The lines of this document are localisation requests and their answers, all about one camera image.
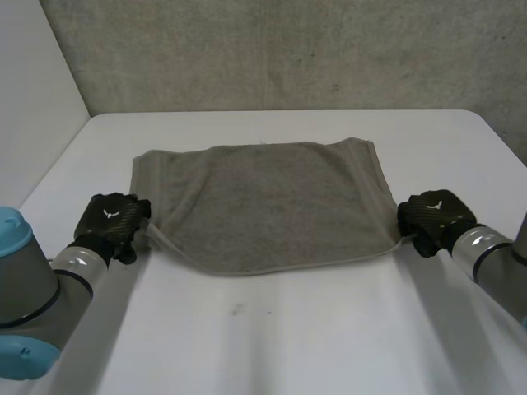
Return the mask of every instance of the table surface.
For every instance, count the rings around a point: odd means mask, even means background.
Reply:
[[[99,115],[21,210],[51,257],[93,194],[128,191],[145,151],[347,137],[375,143],[396,202],[448,188],[481,222],[519,229],[527,169],[461,110]],[[525,393],[526,365],[527,332],[446,254],[225,278],[155,252],[113,263],[54,369],[0,392],[507,395]]]

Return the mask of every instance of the gray towel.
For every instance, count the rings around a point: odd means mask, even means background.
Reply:
[[[348,263],[400,240],[374,145],[357,138],[149,151],[130,192],[152,202],[154,244],[214,274]]]

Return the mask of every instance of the white wall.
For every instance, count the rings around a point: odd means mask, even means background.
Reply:
[[[19,207],[89,118],[38,0],[1,0],[0,206]]]

